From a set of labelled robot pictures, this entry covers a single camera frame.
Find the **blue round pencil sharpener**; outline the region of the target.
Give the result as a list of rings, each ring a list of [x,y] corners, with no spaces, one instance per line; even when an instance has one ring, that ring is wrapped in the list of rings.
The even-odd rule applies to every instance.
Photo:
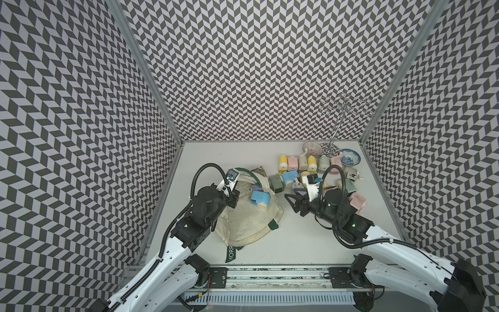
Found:
[[[296,182],[296,180],[300,177],[300,174],[296,170],[293,170],[293,171],[284,172],[281,176],[284,185],[288,187],[292,186],[292,184]]]

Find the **yellow round pencil sharpener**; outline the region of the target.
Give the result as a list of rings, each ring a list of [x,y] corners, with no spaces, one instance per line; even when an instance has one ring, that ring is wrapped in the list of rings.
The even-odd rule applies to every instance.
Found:
[[[317,158],[313,155],[307,158],[307,171],[311,173],[316,173],[318,170]]]

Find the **cream canvas tote bag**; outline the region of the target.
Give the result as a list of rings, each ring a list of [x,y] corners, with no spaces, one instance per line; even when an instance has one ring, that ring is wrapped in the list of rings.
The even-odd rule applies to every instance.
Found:
[[[270,188],[268,177],[242,167],[234,190],[239,191],[239,201],[235,209],[227,208],[218,217],[215,232],[226,245],[225,262],[236,259],[237,252],[253,244],[279,228],[284,209],[279,205],[275,193]],[[251,203],[251,185],[257,185],[271,195],[268,207],[258,207]]]

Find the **white cartoon pencil sharpener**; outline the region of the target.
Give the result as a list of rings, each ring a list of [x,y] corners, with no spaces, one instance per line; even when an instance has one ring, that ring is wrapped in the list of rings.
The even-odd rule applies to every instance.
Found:
[[[298,171],[299,172],[305,172],[308,170],[308,158],[307,154],[304,153],[302,155],[298,156]]]

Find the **pink rounded pencil sharpener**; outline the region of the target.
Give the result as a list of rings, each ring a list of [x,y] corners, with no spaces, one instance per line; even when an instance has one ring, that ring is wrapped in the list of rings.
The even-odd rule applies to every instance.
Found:
[[[287,162],[288,162],[288,169],[287,169],[288,172],[298,171],[299,161],[297,157],[290,156],[287,158]]]

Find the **purple small pencil sharpener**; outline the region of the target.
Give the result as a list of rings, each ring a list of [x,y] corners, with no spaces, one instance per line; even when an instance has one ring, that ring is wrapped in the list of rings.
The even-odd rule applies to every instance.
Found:
[[[259,191],[259,192],[263,191],[263,189],[261,187],[258,187],[257,185],[251,185],[251,189],[252,191]]]

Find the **yellow block pencil sharpener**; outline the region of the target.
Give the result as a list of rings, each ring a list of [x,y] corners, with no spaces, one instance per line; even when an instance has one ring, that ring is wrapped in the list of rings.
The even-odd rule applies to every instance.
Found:
[[[284,172],[287,171],[288,171],[288,157],[285,155],[281,155],[279,157],[278,173],[283,174]]]

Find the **mint green pencil sharpener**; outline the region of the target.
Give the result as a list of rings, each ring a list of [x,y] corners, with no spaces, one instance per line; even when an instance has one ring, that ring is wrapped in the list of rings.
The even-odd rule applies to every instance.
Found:
[[[330,163],[330,158],[326,155],[321,155],[318,160],[318,168],[317,170],[319,172],[325,172],[329,166],[331,165]]]

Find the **green block pencil sharpener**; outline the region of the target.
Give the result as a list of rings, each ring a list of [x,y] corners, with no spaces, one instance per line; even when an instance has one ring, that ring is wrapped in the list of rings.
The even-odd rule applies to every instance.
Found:
[[[357,192],[357,187],[354,185],[354,183],[351,180],[347,179],[345,186],[346,186],[347,196],[350,196],[351,194]]]

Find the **pink block pencil sharpener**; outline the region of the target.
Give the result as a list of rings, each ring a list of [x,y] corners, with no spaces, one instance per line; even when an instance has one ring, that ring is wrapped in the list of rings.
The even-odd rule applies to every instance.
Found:
[[[330,159],[330,165],[336,165],[338,166],[341,170],[343,170],[343,164],[342,164],[342,161],[340,159],[340,156],[335,156],[335,157],[332,157]],[[337,168],[333,168],[330,170],[330,174],[331,175],[337,175],[339,174],[339,169]]]

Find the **small pink sharpener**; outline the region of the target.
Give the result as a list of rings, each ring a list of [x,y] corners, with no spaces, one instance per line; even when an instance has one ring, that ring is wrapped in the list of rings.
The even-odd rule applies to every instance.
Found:
[[[366,199],[357,192],[354,192],[350,196],[350,205],[357,210],[357,214],[360,214],[366,207]]]

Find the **white grey pencil sharpener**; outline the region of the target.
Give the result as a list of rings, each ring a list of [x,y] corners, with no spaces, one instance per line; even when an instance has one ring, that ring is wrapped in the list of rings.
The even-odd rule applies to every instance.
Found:
[[[346,167],[344,172],[345,172],[346,178],[349,179],[352,183],[364,180],[360,171],[354,167]]]

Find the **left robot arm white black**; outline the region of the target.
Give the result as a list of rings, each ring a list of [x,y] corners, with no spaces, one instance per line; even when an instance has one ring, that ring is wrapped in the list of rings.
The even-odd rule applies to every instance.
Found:
[[[88,310],[161,311],[189,289],[206,287],[211,266],[195,251],[238,199],[234,183],[201,188],[167,227],[153,259],[110,299],[98,299]]]

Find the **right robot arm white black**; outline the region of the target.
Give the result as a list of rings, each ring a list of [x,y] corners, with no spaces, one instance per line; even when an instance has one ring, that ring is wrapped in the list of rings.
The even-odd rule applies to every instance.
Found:
[[[487,297],[477,268],[427,253],[358,214],[339,189],[310,200],[286,194],[294,212],[326,221],[338,242],[356,252],[347,269],[330,269],[332,286],[387,287],[437,311],[482,311]]]

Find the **pink ribbed bowl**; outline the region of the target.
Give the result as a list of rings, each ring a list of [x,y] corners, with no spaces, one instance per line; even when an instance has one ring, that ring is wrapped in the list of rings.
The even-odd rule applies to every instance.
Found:
[[[323,154],[323,147],[317,142],[306,142],[302,146],[302,150],[306,157],[320,157]]]

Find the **blue white patterned bowl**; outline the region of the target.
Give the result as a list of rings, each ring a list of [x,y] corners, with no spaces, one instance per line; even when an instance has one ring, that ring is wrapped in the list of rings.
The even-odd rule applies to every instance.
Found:
[[[342,149],[339,153],[343,166],[354,167],[361,162],[361,156],[352,149]]]

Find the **silver jewelry tree stand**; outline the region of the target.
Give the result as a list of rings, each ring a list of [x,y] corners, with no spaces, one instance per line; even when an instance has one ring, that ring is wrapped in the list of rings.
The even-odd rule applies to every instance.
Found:
[[[354,99],[351,95],[343,93],[337,97],[328,96],[320,100],[323,110],[327,114],[338,112],[338,117],[333,124],[331,138],[321,144],[322,152],[325,156],[335,157],[340,153],[340,149],[335,145],[340,130],[352,116],[360,118],[370,118],[373,110],[369,108],[371,101],[368,98]]]

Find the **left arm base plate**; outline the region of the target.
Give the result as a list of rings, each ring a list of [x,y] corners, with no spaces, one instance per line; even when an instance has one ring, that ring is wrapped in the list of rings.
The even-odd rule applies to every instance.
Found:
[[[225,289],[227,285],[227,267],[211,267],[208,270],[207,281],[204,285],[208,289]]]

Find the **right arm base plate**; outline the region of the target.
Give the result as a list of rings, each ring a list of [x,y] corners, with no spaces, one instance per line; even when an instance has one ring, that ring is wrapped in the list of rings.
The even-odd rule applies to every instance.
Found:
[[[328,269],[329,281],[333,289],[350,289],[354,288],[350,269],[345,266],[330,267]]]

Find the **aluminium mounting rail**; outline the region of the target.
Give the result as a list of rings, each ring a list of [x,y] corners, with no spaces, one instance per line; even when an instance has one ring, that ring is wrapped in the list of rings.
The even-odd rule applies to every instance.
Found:
[[[369,261],[366,266],[348,267],[354,288],[336,289],[354,293],[374,292],[388,287],[399,292],[444,292],[451,273],[443,266],[430,263],[422,276],[396,266]],[[225,290],[233,291],[328,291],[333,289],[329,281],[329,267],[324,266],[229,266]],[[188,291],[214,291],[193,287]]]

